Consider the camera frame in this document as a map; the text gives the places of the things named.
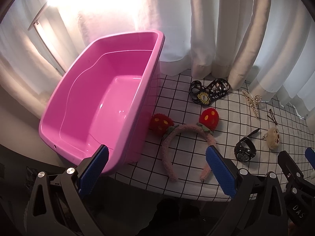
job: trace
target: table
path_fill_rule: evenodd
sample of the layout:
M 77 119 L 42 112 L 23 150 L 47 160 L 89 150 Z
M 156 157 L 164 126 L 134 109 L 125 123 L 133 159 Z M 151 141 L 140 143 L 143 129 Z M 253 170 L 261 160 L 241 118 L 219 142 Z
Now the table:
M 201 82 L 207 86 L 211 76 Z M 175 76 L 161 76 L 158 102 L 154 113 L 163 113 L 174 120 L 175 124 L 197 123 L 199 115 L 207 107 L 201 107 L 192 102 L 188 89 L 194 81 L 191 71 L 186 70 Z M 291 105 L 282 106 L 274 96 L 269 102 L 259 103 L 259 117 L 257 119 L 249 107 L 242 90 L 248 91 L 249 82 L 244 82 L 239 90 L 230 90 L 223 99 L 212 103 L 219 114 L 219 124 L 213 136 L 217 141 L 217 149 L 223 157 L 231 159 L 238 168 L 246 168 L 252 174 L 265 175 L 268 171 L 277 174 L 282 190 L 287 180 L 277 164 L 277 155 L 286 150 L 297 163 L 306 180 L 310 179 L 312 167 L 305 159 L 307 147 L 314 148 L 314 135 L 306 126 L 304 118 L 300 117 Z M 267 111 L 272 109 L 278 122 L 281 145 L 277 150 L 270 150 L 263 135 L 273 127 L 274 123 L 267 117 Z M 256 128 L 261 130 L 254 134 L 252 142 L 256 146 L 256 156 L 248 163 L 241 163 L 235 159 L 234 146 L 243 137 Z M 162 165 L 160 156 L 161 138 L 151 130 L 147 135 L 140 160 L 135 164 L 124 165 L 111 177 L 126 184 L 149 191 L 181 198 L 203 201 L 229 201 L 213 173 L 201 182 L 200 172 L 205 164 L 205 150 L 207 143 L 196 133 L 186 132 L 176 136 L 171 145 L 169 157 L 173 162 L 174 171 L 179 180 L 171 182 Z

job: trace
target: floor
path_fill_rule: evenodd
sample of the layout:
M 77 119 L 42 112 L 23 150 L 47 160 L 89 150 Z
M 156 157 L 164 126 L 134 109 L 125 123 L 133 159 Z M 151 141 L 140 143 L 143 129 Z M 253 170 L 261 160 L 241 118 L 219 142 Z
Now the floor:
M 156 205 L 164 198 L 170 197 L 127 185 L 110 177 L 101 177 L 85 203 L 107 236 L 132 236 L 149 224 Z M 180 207 L 185 204 L 198 207 L 201 215 L 210 219 L 218 219 L 228 205 L 227 202 L 171 198 L 176 199 Z

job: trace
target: white curtain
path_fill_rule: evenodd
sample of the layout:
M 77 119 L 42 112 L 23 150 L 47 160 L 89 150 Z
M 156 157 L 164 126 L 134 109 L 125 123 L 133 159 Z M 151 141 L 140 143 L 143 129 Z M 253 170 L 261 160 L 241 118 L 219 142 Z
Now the white curtain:
M 41 116 L 61 79 L 34 29 L 47 0 L 16 0 L 0 24 L 0 84 Z M 134 30 L 165 34 L 161 72 L 192 69 L 194 79 L 249 80 L 252 95 L 275 94 L 308 115 L 315 132 L 315 24 L 300 0 L 48 0 L 39 18 L 65 71 L 98 37 Z

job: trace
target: blue gripper pad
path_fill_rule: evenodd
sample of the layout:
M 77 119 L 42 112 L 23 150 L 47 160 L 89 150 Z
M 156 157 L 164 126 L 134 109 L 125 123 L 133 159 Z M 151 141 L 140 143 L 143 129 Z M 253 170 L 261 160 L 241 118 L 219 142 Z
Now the blue gripper pad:
M 81 198 L 91 193 L 98 177 L 108 162 L 108 158 L 109 151 L 107 146 L 104 145 L 79 178 L 78 193 Z
M 223 192 L 226 195 L 231 196 L 231 198 L 234 198 L 236 195 L 235 178 L 211 146 L 209 146 L 206 150 L 206 161 L 213 171 L 213 174 L 215 175 L 215 178 L 220 184 Z
M 305 150 L 305 158 L 312 165 L 313 169 L 315 169 L 315 152 L 312 148 L 309 147 Z

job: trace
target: fuzzy pink headband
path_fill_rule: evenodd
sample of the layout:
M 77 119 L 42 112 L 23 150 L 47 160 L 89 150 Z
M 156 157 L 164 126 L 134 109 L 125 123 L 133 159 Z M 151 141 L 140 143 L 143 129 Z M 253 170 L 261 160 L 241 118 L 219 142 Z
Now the fuzzy pink headband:
M 160 136 L 163 136 L 163 141 L 161 144 L 162 148 L 162 162 L 164 168 L 171 181 L 177 181 L 178 177 L 173 170 L 172 163 L 169 160 L 168 152 L 169 145 L 172 139 L 185 131 L 192 131 L 202 135 L 202 137 L 207 141 L 208 145 L 216 145 L 215 139 L 212 136 L 212 131 L 216 128 L 219 121 L 218 112 L 209 108 L 204 110 L 204 112 L 199 117 L 199 123 L 197 124 L 184 124 L 174 126 L 174 122 L 164 114 L 157 113 L 152 117 L 150 128 Z M 205 163 L 204 169 L 200 174 L 200 180 L 204 181 L 209 175 L 211 169 L 207 162 Z

